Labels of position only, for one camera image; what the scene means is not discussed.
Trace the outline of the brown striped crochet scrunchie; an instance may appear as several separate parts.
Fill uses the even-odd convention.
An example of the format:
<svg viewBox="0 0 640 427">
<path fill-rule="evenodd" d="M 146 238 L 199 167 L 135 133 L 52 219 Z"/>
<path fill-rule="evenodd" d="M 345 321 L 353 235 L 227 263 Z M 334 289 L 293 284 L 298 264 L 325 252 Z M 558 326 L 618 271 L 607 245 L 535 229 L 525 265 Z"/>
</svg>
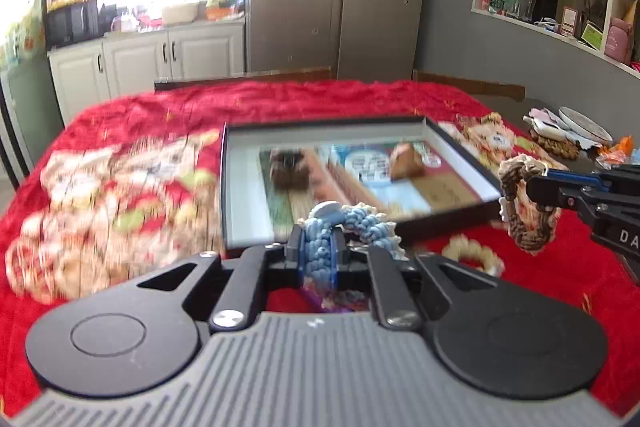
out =
<svg viewBox="0 0 640 427">
<path fill-rule="evenodd" d="M 503 161 L 498 169 L 501 220 L 516 246 L 531 255 L 553 241 L 561 216 L 560 208 L 537 204 L 526 194 L 527 182 L 547 172 L 546 164 L 525 154 Z"/>
</svg>

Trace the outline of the blue crochet scrunchie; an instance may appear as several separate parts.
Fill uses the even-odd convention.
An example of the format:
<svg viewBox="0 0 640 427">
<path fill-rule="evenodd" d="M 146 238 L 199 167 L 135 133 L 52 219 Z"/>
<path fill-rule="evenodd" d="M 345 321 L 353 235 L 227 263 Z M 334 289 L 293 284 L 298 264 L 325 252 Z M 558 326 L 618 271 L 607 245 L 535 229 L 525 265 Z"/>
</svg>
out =
<svg viewBox="0 0 640 427">
<path fill-rule="evenodd" d="M 393 259 L 406 261 L 396 223 L 375 207 L 358 202 L 351 206 L 340 202 L 320 202 L 298 226 L 298 272 L 304 285 L 314 285 L 320 293 L 337 288 L 338 247 L 336 233 L 346 231 L 359 243 L 390 253 Z"/>
</svg>

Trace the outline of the brown fuzzy bow hair clip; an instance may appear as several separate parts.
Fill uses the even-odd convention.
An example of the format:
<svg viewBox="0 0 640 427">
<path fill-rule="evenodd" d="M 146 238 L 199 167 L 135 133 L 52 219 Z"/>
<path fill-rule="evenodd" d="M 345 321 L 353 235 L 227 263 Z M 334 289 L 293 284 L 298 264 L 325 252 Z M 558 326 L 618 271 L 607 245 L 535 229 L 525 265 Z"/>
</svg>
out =
<svg viewBox="0 0 640 427">
<path fill-rule="evenodd" d="M 307 190 L 310 169 L 301 150 L 273 150 L 269 161 L 270 180 L 277 190 Z"/>
</svg>

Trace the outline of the cream crochet scrunchie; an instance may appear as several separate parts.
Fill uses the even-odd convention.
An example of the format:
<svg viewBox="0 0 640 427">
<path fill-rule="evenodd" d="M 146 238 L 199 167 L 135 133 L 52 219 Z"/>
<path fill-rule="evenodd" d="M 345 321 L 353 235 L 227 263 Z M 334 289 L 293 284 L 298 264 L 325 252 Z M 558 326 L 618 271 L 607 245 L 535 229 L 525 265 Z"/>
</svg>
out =
<svg viewBox="0 0 640 427">
<path fill-rule="evenodd" d="M 480 271 L 491 277 L 501 277 L 504 271 L 504 263 L 495 251 L 463 234 L 449 239 L 449 243 L 442 248 L 442 257 L 457 262 L 462 260 L 475 262 Z"/>
</svg>

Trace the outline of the woven brown coaster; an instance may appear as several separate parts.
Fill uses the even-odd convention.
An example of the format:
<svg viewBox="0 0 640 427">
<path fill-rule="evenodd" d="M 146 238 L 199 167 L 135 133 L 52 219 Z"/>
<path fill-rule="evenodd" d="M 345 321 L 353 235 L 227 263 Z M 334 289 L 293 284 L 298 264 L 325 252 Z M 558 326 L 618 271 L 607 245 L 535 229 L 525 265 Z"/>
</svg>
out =
<svg viewBox="0 0 640 427">
<path fill-rule="evenodd" d="M 555 140 L 546 138 L 545 136 L 537 133 L 534 129 L 529 130 L 529 134 L 532 139 L 547 153 L 554 156 L 562 157 L 567 160 L 576 160 L 580 154 L 580 147 L 568 140 Z"/>
</svg>

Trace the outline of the white plate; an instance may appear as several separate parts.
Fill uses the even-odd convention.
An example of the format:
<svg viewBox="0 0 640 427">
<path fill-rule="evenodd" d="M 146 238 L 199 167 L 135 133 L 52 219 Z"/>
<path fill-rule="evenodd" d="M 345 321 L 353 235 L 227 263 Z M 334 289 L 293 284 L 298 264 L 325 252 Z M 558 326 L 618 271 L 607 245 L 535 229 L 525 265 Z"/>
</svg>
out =
<svg viewBox="0 0 640 427">
<path fill-rule="evenodd" d="M 604 145 L 611 145 L 613 137 L 600 124 L 597 124 L 586 115 L 577 112 L 577 110 L 561 106 L 559 108 L 559 116 L 564 124 L 575 133 L 594 142 Z"/>
</svg>

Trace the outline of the black shallow box tray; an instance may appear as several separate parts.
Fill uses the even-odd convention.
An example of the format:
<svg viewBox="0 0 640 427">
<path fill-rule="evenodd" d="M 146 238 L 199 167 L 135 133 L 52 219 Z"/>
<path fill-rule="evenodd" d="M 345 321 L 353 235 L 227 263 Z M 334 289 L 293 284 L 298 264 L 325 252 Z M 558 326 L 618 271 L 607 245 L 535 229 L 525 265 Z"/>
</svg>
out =
<svg viewBox="0 0 640 427">
<path fill-rule="evenodd" d="M 412 143 L 423 176 L 393 182 L 390 154 Z M 273 150 L 301 150 L 307 190 L 277 190 L 269 176 Z M 495 220 L 497 178 L 441 124 L 426 117 L 229 124 L 221 149 L 220 210 L 229 255 L 282 242 L 319 202 L 364 202 L 396 222 L 405 243 Z"/>
</svg>

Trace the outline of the wooden chair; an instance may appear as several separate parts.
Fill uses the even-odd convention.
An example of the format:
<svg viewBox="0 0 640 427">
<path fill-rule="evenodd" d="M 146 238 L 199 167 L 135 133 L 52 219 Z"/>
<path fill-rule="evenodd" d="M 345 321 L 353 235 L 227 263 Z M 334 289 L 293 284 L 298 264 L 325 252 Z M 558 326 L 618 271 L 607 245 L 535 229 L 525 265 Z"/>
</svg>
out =
<svg viewBox="0 0 640 427">
<path fill-rule="evenodd" d="M 285 69 L 285 70 L 266 70 L 265 72 L 247 72 L 246 74 L 234 75 L 231 77 L 220 77 L 212 79 L 197 80 L 167 80 L 159 79 L 154 82 L 154 92 L 168 92 L 182 88 L 191 88 L 198 86 L 211 86 L 212 84 L 241 83 L 245 81 L 257 82 L 280 82 L 280 81 L 322 81 L 334 80 L 335 74 L 331 66 Z"/>
<path fill-rule="evenodd" d="M 517 102 L 526 98 L 526 89 L 518 84 L 436 75 L 417 69 L 413 69 L 411 79 L 417 82 L 437 83 L 443 86 L 455 87 L 469 95 L 502 96 Z"/>
</svg>

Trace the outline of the brown paper pyramid packet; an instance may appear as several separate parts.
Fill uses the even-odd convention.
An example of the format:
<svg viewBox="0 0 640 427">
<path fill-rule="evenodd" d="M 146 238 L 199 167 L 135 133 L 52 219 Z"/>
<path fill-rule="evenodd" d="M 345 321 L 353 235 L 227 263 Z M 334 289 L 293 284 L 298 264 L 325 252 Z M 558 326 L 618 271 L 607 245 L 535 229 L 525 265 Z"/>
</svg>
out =
<svg viewBox="0 0 640 427">
<path fill-rule="evenodd" d="M 422 156 L 412 143 L 402 142 L 396 145 L 390 154 L 390 179 L 393 182 L 423 176 L 424 171 Z"/>
</svg>

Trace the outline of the red teddy bear blanket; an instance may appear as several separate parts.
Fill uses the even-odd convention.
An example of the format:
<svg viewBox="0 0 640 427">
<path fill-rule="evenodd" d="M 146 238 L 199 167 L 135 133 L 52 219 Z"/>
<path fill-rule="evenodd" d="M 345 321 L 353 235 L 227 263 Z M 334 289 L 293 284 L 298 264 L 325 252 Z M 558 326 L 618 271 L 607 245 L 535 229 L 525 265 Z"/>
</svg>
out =
<svg viewBox="0 0 640 427">
<path fill-rule="evenodd" d="M 201 249 L 221 253 L 220 140 L 225 124 L 425 116 L 454 130 L 497 173 L 543 150 L 510 125 L 506 152 L 489 153 L 471 124 L 490 109 L 449 86 L 409 80 L 214 82 L 89 107 L 58 135 L 1 218 L 1 413 L 40 395 L 26 360 L 30 326 L 63 301 L 132 279 Z M 608 359 L 591 393 L 620 416 L 639 406 L 639 286 L 590 239 L 573 211 L 554 218 L 554 241 L 521 251 L 503 225 L 463 233 L 503 261 L 501 277 L 582 308 L 605 329 Z"/>
</svg>

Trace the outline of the white plastic tub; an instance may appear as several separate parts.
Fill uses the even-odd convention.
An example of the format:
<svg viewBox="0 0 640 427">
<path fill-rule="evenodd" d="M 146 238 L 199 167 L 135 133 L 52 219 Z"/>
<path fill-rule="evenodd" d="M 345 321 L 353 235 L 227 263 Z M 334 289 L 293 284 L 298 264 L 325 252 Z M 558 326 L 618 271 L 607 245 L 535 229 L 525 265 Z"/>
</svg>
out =
<svg viewBox="0 0 640 427">
<path fill-rule="evenodd" d="M 162 23 L 164 26 L 193 23 L 198 19 L 199 6 L 198 2 L 166 6 L 162 12 Z"/>
</svg>

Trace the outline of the white kitchen cabinet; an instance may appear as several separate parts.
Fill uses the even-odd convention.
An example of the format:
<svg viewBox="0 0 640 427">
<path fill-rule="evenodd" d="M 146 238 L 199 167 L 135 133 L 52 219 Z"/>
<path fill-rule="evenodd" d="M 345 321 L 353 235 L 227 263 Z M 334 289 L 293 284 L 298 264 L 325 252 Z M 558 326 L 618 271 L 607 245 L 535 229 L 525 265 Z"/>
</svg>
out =
<svg viewBox="0 0 640 427">
<path fill-rule="evenodd" d="M 49 62 L 64 124 L 112 98 L 152 92 L 160 80 L 192 81 L 245 72 L 242 16 L 107 34 L 54 49 Z"/>
</svg>

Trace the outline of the black microwave oven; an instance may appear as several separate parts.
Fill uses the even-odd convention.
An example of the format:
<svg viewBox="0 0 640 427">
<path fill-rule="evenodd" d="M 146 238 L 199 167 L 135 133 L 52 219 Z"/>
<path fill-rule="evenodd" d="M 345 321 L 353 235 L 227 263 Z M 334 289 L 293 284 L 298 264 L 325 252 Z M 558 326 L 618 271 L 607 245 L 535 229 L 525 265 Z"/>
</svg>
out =
<svg viewBox="0 0 640 427">
<path fill-rule="evenodd" d="M 101 38 L 98 0 L 81 0 L 47 12 L 44 26 L 49 49 Z"/>
</svg>

